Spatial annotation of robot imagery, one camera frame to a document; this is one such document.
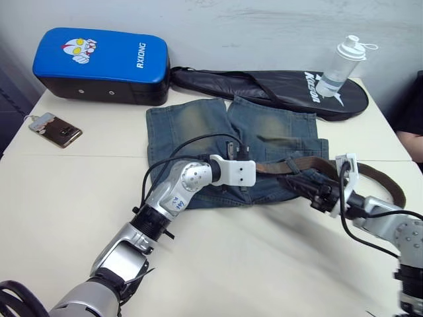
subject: denim shorts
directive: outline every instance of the denim shorts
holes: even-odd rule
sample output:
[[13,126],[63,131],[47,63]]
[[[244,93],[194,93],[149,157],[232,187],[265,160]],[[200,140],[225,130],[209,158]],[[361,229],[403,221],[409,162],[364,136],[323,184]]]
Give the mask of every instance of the denim shorts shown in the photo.
[[[230,133],[250,148],[255,162],[277,162],[311,155],[328,158],[328,141],[317,138],[316,115],[269,108],[235,97],[228,111],[222,99],[203,99],[147,111],[150,166],[168,158],[181,143],[203,134]],[[227,158],[228,137],[210,137],[187,145],[177,155],[218,154]],[[163,174],[164,180],[169,168]],[[152,171],[156,179],[160,168]],[[188,208],[235,207],[272,203],[297,197],[275,177],[257,174],[256,184],[209,185],[191,199]]]

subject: belt loop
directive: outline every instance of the belt loop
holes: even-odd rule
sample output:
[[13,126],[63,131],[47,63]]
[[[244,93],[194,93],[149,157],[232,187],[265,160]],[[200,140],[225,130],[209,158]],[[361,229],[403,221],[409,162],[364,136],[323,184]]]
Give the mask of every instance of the belt loop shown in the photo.
[[296,163],[293,161],[293,159],[291,157],[288,157],[285,160],[285,162],[294,174],[300,174],[301,173],[301,171],[298,169],[298,166],[296,165]]

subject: brown leather belt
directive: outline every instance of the brown leather belt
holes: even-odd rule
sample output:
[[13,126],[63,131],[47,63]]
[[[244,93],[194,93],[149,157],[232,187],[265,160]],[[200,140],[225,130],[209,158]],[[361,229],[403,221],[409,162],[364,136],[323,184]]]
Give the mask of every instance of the brown leather belt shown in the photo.
[[[336,163],[334,160],[325,160],[321,157],[299,157],[293,158],[291,160],[295,163],[298,170],[307,170],[309,168],[314,168],[319,172],[322,172],[329,178],[333,180],[338,180],[338,173],[336,171]],[[401,187],[388,175],[382,173],[373,167],[358,163],[358,172],[375,180],[380,185],[382,185],[392,196],[393,203],[400,207],[404,208],[405,206],[405,195]],[[289,167],[286,161],[268,163],[268,164],[256,164],[256,171],[261,174],[272,174],[272,175],[284,175],[292,174],[293,170]]]

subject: clear plastic bottle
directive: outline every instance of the clear plastic bottle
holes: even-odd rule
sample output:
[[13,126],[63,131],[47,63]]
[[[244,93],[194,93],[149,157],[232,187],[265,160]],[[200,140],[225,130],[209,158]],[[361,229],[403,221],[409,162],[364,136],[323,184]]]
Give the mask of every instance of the clear plastic bottle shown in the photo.
[[316,91],[323,97],[332,97],[338,92],[357,64],[365,60],[366,48],[378,49],[375,44],[362,44],[358,41],[357,36],[349,35],[336,48],[332,65],[323,73],[316,86]]

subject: white bottle cap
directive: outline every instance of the white bottle cap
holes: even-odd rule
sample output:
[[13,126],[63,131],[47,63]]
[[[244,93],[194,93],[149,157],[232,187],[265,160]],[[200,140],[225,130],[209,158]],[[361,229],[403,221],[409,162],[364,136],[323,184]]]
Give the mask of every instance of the white bottle cap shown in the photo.
[[358,43],[359,38],[355,35],[348,35],[345,41],[338,45],[337,53],[350,61],[364,61],[365,47]]

